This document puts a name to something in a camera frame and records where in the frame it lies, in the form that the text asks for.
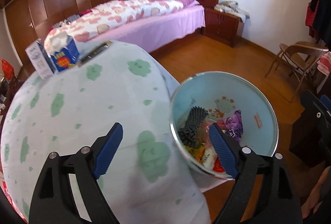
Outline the person's right hand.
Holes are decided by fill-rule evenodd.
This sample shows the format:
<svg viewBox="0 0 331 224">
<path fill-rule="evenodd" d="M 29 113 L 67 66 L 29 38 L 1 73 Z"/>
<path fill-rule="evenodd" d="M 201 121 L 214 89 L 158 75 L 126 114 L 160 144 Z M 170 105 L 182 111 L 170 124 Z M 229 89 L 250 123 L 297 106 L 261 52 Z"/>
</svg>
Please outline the person's right hand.
<svg viewBox="0 0 331 224">
<path fill-rule="evenodd" d="M 317 184 L 312 189 L 307 201 L 301 206 L 302 217 L 306 218 L 308 215 L 313 212 L 315 213 L 321 205 L 319 202 L 320 199 L 320 190 L 321 186 L 324 184 L 324 180 L 320 178 Z"/>
</svg>

